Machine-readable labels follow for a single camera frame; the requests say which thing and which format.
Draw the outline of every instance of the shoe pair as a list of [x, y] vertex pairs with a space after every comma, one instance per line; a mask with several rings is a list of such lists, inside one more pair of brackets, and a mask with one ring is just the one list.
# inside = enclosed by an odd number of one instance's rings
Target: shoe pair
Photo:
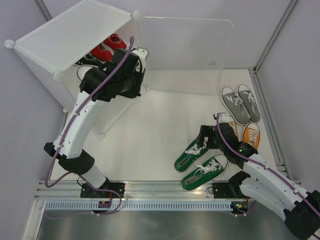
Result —
[[[233, 128], [234, 134], [238, 137], [236, 122], [231, 116], [228, 117], [228, 123]], [[249, 143], [257, 149], [260, 141], [260, 130], [258, 125], [249, 123], [243, 130], [242, 139], [244, 142]], [[208, 150], [209, 148], [207, 148], [206, 145], [198, 147], [197, 140], [194, 140], [175, 161], [175, 170], [179, 173], [185, 172], [193, 162], [202, 157]], [[220, 177], [227, 169], [228, 162], [228, 159], [222, 154], [210, 157], [203, 164], [195, 162], [194, 164], [197, 168], [185, 176], [181, 181], [183, 190], [193, 191], [201, 185]]]
[[100, 61], [108, 62], [112, 59], [113, 54], [109, 48], [116, 51], [117, 49], [125, 49], [126, 47], [126, 43], [114, 33], [76, 62], [75, 65], [93, 65], [99, 67], [102, 64]]
[[241, 84], [237, 88], [237, 93], [231, 87], [224, 87], [220, 94], [220, 100], [239, 125], [259, 122], [261, 113], [257, 101], [247, 85]]

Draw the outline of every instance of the shelf lid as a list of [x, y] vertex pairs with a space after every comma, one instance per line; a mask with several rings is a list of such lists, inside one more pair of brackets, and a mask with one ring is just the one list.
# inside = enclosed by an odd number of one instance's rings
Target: shelf lid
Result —
[[63, 72], [132, 18], [96, 0], [82, 0], [15, 42], [14, 49], [52, 74]]

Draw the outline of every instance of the red shoe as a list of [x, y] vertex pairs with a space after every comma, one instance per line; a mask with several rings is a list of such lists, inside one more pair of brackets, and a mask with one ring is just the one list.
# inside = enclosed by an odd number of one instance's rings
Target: red shoe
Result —
[[96, 57], [97, 59], [108, 62], [112, 59], [112, 53], [110, 50], [105, 46], [103, 43], [96, 46], [94, 49], [90, 52], [92, 56]]
[[117, 49], [126, 49], [127, 45], [125, 42], [118, 36], [118, 34], [111, 34], [106, 40], [103, 41], [107, 44], [112, 50], [116, 51]]

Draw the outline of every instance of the shoe sole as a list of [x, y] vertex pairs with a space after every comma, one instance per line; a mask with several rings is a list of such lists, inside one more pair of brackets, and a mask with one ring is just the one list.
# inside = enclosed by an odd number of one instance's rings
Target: shoe sole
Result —
[[[238, 86], [238, 88], [236, 89], [236, 93], [239, 95], [239, 88], [240, 88], [240, 85]], [[251, 120], [251, 116], [250, 116], [250, 121], [249, 121], [249, 123], [254, 123], [254, 124], [256, 124], [256, 123], [258, 123], [259, 121], [252, 121]]]
[[[213, 181], [213, 180], [215, 180], [215, 179], [217, 179], [217, 178], [220, 178], [220, 177], [227, 171], [228, 166], [229, 166], [229, 160], [228, 160], [228, 162], [226, 163], [226, 166], [225, 166], [225, 168], [224, 168], [223, 173], [221, 173], [220, 175], [216, 176], [215, 178], [213, 178], [213, 179], [211, 179], [211, 180], [209, 180], [209, 181], [206, 181], [206, 182], [203, 183], [203, 184], [206, 184], [206, 183], [208, 183], [208, 182], [210, 182], [210, 181]], [[197, 190], [197, 189], [200, 188], [202, 185], [198, 186], [197, 188], [195, 188], [195, 189], [193, 189], [193, 190], [185, 190], [185, 189], [182, 187], [182, 181], [180, 181], [180, 186], [181, 186], [181, 188], [183, 189], [183, 191], [185, 191], [185, 192], [192, 192], [192, 191], [194, 191], [194, 190]]]
[[260, 138], [261, 138], [260, 127], [258, 126], [258, 124], [257, 124], [256, 122], [248, 122], [248, 123], [245, 125], [245, 127], [242, 129], [242, 131], [241, 131], [241, 141], [244, 142], [244, 143], [245, 143], [245, 141], [244, 141], [244, 133], [245, 133], [245, 130], [247, 129], [248, 125], [249, 125], [249, 124], [252, 124], [252, 123], [254, 123], [254, 124], [257, 125], [257, 127], [258, 127], [258, 129], [259, 129]]
[[[201, 157], [199, 157], [199, 158], [202, 158], [204, 155], [206, 155], [208, 152], [210, 152], [210, 149], [208, 150], [208, 151], [206, 151], [206, 153], [205, 154], [203, 154]], [[184, 172], [186, 172], [190, 167], [191, 167], [191, 165], [192, 164], [194, 164], [194, 162], [193, 163], [191, 163], [190, 164], [190, 166], [188, 166], [188, 168], [186, 169], [186, 170], [184, 170], [184, 171], [178, 171], [177, 169], [176, 169], [176, 167], [175, 167], [175, 162], [173, 163], [173, 168], [174, 168], [174, 170], [177, 172], [177, 173], [180, 173], [180, 174], [183, 174]]]
[[228, 110], [228, 112], [232, 115], [233, 119], [235, 120], [235, 122], [240, 125], [240, 126], [244, 126], [246, 125], [247, 123], [240, 123], [238, 122], [237, 118], [235, 117], [235, 115], [233, 114], [233, 112], [229, 109], [229, 107], [227, 106], [227, 104], [225, 103], [223, 97], [222, 97], [222, 90], [219, 94], [219, 97], [220, 97], [220, 102], [223, 104], [223, 106]]

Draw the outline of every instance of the white shelf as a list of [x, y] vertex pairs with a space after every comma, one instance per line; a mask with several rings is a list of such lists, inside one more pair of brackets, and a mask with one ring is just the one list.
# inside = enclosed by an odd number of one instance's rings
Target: white shelf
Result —
[[[219, 89], [225, 86], [236, 89], [240, 84], [248, 85], [254, 92], [247, 70], [224, 70]], [[201, 125], [216, 124], [213, 113], [226, 111], [218, 94], [206, 96], [151, 90], [132, 103], [104, 139], [99, 140], [90, 132], [84, 149], [112, 181], [180, 181], [195, 166], [178, 173], [174, 162], [197, 137]], [[261, 134], [258, 151], [275, 167], [263, 120], [258, 126]], [[239, 137], [242, 129], [238, 126]], [[199, 162], [203, 163], [218, 153], [221, 152], [211, 150]], [[217, 180], [228, 180], [238, 171], [240, 168], [229, 164]], [[56, 164], [51, 179], [57, 179], [63, 173], [65, 171]], [[77, 178], [71, 174], [65, 179]]]
[[129, 12], [83, 0], [15, 42], [48, 72], [64, 72], [131, 19]]

